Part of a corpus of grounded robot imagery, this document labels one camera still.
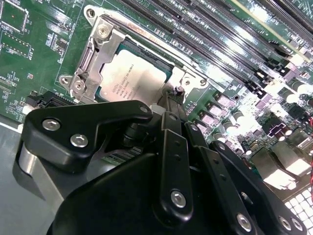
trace black connector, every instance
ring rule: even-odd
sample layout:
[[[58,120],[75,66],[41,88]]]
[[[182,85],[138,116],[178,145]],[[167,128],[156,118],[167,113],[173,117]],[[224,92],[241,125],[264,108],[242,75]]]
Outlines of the black connector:
[[[49,108],[49,107],[59,107],[59,106],[68,106],[76,105],[74,102],[69,101],[63,97],[58,96],[57,94],[47,91],[42,95],[36,95],[32,93],[26,98],[26,104],[34,108]]]

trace metal plate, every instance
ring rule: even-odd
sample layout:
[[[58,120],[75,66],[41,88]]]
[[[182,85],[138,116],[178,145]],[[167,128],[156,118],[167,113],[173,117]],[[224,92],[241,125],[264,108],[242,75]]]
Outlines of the metal plate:
[[[166,74],[127,50],[121,50],[101,75],[100,96],[107,101],[140,100],[147,105],[161,98]]]

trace silver metal frame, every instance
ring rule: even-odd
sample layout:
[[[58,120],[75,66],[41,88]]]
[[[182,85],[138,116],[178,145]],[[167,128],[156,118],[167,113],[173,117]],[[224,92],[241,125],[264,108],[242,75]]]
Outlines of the silver metal frame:
[[[101,76],[101,69],[104,64],[112,62],[120,43],[126,38],[158,57],[164,63],[174,66],[172,76],[164,84],[163,91],[182,86],[186,96],[188,96],[193,88],[204,89],[209,84],[221,92],[224,91],[216,82],[204,75],[199,65],[193,60],[120,13],[87,5],[84,8],[84,15],[90,25],[93,26],[89,40],[74,76],[61,75],[59,77],[61,85],[69,91],[71,97],[75,98],[75,102],[95,102],[95,94],[104,79]],[[140,36],[145,43],[164,52],[167,58],[172,59],[164,58],[121,29],[126,29],[128,32]],[[174,61],[180,62],[183,66],[175,64]]]

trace bolt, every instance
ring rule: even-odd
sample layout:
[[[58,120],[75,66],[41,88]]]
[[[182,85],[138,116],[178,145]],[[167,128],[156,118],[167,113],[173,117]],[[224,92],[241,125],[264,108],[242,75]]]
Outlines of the bolt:
[[[70,138],[70,142],[75,147],[84,148],[88,144],[88,139],[84,135],[75,134]]]
[[[43,121],[43,128],[48,131],[56,131],[60,129],[61,125],[57,120],[46,119]]]
[[[218,146],[220,147],[220,149],[225,150],[225,146],[222,143],[219,143]]]
[[[237,215],[237,221],[244,230],[246,230],[247,232],[251,232],[252,230],[251,223],[243,214],[239,213]]]
[[[140,110],[143,111],[144,113],[147,113],[148,112],[148,109],[144,106],[141,106],[140,107]]]
[[[186,206],[186,198],[181,192],[177,190],[172,191],[171,199],[174,205],[179,208],[184,208]]]
[[[285,229],[287,229],[288,231],[291,231],[290,223],[285,218],[280,216],[279,221],[284,226]]]
[[[194,131],[197,131],[197,130],[198,130],[197,126],[194,125],[194,124],[191,124],[191,128],[192,128]]]
[[[185,91],[185,89],[182,86],[179,86],[179,87],[176,87],[176,91],[182,93]]]
[[[98,26],[98,35],[100,38],[105,39],[110,35],[110,30],[105,24]]]
[[[299,223],[298,220],[296,220],[296,219],[294,219],[294,218],[291,218],[291,220],[292,220],[294,226],[295,226],[298,230],[303,231],[303,227],[301,226],[301,224]]]

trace red wire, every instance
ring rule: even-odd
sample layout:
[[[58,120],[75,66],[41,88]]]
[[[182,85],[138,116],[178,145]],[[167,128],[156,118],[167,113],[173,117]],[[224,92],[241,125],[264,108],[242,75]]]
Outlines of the red wire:
[[[310,118],[310,126],[313,127],[313,118]],[[313,157],[312,157],[312,161],[311,161],[310,185],[311,185],[311,200],[313,202]]]

